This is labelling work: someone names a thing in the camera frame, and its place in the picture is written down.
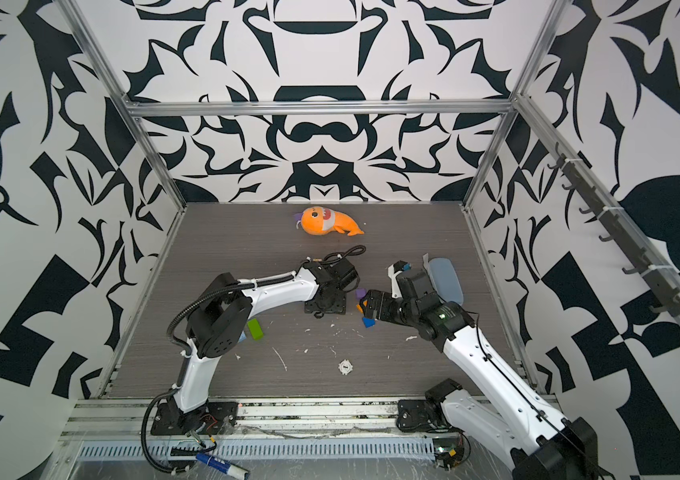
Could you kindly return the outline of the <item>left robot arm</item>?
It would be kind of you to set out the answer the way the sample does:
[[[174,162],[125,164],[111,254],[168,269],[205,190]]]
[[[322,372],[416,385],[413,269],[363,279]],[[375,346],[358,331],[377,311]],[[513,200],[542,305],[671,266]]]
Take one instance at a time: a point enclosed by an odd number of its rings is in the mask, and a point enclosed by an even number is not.
[[[292,303],[307,303],[315,316],[344,312],[346,295],[358,285],[351,261],[336,255],[306,260],[296,271],[271,277],[236,279],[218,275],[197,300],[181,310],[167,328],[168,339],[183,348],[184,363],[171,399],[180,413],[201,409],[220,357],[233,349],[247,323],[257,315]]]

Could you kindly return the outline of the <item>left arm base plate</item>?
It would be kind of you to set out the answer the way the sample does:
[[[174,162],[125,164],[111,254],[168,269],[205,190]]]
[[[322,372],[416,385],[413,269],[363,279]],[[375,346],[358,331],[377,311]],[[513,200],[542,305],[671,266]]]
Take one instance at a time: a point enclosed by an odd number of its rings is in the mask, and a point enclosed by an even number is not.
[[[227,426],[236,424],[237,402],[207,402],[189,412],[183,412],[173,398],[162,401],[153,415],[150,434],[153,436],[185,435],[191,431],[199,435],[216,435]]]

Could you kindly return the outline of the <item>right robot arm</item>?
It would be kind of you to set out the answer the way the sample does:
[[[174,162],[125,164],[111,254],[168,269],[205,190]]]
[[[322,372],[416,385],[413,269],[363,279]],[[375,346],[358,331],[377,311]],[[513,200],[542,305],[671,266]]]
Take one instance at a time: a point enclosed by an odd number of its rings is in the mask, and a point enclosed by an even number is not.
[[[418,331],[465,372],[490,402],[443,381],[427,397],[437,417],[482,444],[515,479],[599,479],[598,438],[536,392],[490,344],[477,315],[440,294],[429,272],[403,261],[389,268],[391,289],[359,300],[363,315]]]

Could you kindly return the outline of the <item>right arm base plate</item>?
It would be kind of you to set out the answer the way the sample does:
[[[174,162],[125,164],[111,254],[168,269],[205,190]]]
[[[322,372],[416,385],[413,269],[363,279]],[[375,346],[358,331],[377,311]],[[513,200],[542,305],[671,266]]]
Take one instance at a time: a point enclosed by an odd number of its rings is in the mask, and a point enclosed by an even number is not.
[[[428,399],[399,400],[396,427],[405,433],[436,433],[449,429],[441,406]]]

